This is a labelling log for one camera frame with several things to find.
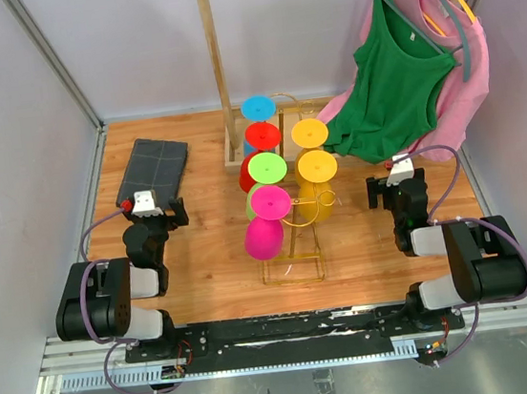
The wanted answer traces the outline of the green wine glass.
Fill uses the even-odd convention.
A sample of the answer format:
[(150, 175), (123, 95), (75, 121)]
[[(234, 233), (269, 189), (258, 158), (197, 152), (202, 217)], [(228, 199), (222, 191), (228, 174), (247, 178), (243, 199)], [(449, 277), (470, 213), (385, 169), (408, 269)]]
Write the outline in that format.
[(251, 198), (263, 185), (279, 183), (285, 178), (287, 163), (280, 156), (271, 152), (254, 152), (242, 162), (239, 185), (247, 194), (246, 216), (249, 220), (255, 218)]

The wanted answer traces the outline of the red wine glass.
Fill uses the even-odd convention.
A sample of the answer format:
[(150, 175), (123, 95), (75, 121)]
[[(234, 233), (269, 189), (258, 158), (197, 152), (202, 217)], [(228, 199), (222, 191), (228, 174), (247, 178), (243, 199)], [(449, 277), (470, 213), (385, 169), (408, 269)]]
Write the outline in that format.
[(239, 185), (245, 193), (249, 193), (255, 184), (248, 171), (249, 161), (260, 152), (273, 152), (281, 139), (281, 131), (268, 122), (254, 122), (246, 128), (243, 145), (245, 157), (239, 174)]

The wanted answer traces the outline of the blue wine glass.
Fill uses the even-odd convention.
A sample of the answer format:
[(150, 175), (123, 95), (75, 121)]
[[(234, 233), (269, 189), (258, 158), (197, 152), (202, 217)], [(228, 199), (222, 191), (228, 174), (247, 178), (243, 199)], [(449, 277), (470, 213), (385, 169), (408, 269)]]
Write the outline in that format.
[[(245, 99), (241, 109), (242, 116), (245, 117), (251, 125), (254, 122), (266, 122), (275, 114), (277, 106), (272, 98), (257, 94)], [(251, 144), (246, 130), (242, 147), (244, 156), (248, 156), (259, 150), (253, 145), (253, 143)]]

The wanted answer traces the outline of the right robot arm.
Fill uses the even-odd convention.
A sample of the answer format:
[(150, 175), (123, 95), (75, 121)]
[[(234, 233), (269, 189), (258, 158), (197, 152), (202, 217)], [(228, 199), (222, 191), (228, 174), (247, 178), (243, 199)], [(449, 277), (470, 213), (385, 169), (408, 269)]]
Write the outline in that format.
[(527, 296), (527, 257), (506, 219), (430, 221), (424, 170), (400, 181), (368, 177), (369, 208), (379, 203), (393, 216), (396, 247), (407, 257), (444, 257), (449, 273), (411, 285), (394, 317), (429, 331), (454, 308), (520, 300)]

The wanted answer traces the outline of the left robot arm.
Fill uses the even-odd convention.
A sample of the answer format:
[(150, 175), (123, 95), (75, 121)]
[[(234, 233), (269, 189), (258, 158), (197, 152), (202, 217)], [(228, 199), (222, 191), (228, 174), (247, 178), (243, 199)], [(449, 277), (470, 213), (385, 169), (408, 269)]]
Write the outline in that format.
[(70, 267), (55, 314), (61, 341), (123, 342), (128, 363), (164, 360), (178, 352), (179, 334), (169, 313), (132, 303), (163, 296), (168, 290), (165, 243), (172, 231), (189, 223), (182, 198), (171, 197), (168, 207), (170, 214), (145, 192), (138, 192), (85, 230), (81, 245), (96, 226), (109, 219), (123, 216), (131, 222), (122, 238), (124, 258), (92, 261), (82, 255)]

